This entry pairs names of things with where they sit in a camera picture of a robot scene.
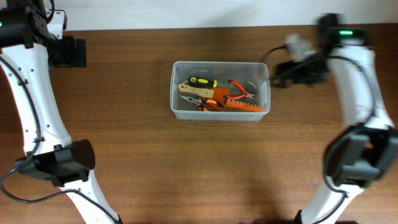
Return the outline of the clear plastic container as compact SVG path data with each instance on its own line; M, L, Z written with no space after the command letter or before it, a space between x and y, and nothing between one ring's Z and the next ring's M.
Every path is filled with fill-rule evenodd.
M243 101L262 108L261 112L245 111L226 106L224 111L200 111L193 103L179 95L198 98L189 93L182 93L178 85L189 85L190 77L202 77L228 83L236 80L251 93L255 99L241 98ZM241 91L229 84L229 96L240 95ZM271 88L267 66L254 62L175 62L170 83L170 108L178 119L219 120L219 121L260 121L271 109Z

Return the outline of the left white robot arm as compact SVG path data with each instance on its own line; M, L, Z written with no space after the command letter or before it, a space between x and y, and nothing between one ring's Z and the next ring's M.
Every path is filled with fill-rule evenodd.
M68 17L42 1L7 1L1 8L1 69L19 113L24 157L13 172L50 182L87 223L121 223L95 177L87 139L72 141L58 111L52 67L86 67L86 42L65 35Z

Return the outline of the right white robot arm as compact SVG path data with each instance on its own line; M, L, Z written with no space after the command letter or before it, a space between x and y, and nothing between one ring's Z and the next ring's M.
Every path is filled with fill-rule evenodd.
M294 223L336 223L349 203L381 179L397 158L397 129L384 106L376 75L375 53L363 29L345 27L339 15L317 22L319 52L304 40L287 40L293 65L276 72L273 86L317 83L331 72L340 97L344 130L323 156L323 182Z

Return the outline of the orange screwdriver bit holder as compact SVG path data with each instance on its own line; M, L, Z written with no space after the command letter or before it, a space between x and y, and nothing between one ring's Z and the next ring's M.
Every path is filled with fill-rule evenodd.
M256 105L252 105L249 103L245 103L243 101L231 100L227 99L225 105L229 108L236 108L245 111L252 111L252 112L261 112L262 108Z

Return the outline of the long nose pliers orange black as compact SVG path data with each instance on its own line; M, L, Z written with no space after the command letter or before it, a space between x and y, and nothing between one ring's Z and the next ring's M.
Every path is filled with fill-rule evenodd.
M224 111L225 107L222 103L208 99L208 98L195 98L193 96L179 95L179 97L193 103L200 111Z

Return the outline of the small red cutting pliers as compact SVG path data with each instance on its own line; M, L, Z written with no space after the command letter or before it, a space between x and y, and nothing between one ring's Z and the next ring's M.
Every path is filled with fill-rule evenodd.
M239 100L241 98L250 98L250 99L255 99L255 94L251 93L250 91L247 91L242 84L240 84L240 82L236 81L236 80L228 80L229 84L234 85L235 87L237 87L240 91L241 94L240 95L236 95L236 96L228 96L228 99L230 100Z

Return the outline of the orange scraper wooden handle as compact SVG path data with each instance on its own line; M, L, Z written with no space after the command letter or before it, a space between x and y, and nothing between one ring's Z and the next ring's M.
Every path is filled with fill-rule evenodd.
M225 103L230 94L229 88L216 87L216 88L197 88L181 83L178 85L178 90L182 93L189 93L198 98L208 98L222 103L226 109Z

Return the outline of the file black yellow handle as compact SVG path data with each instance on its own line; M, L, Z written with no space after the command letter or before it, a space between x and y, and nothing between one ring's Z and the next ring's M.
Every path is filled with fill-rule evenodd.
M220 82L218 80L212 80L202 77L190 77L188 79L188 83L189 85L197 88L216 88L216 87L229 88L229 83Z

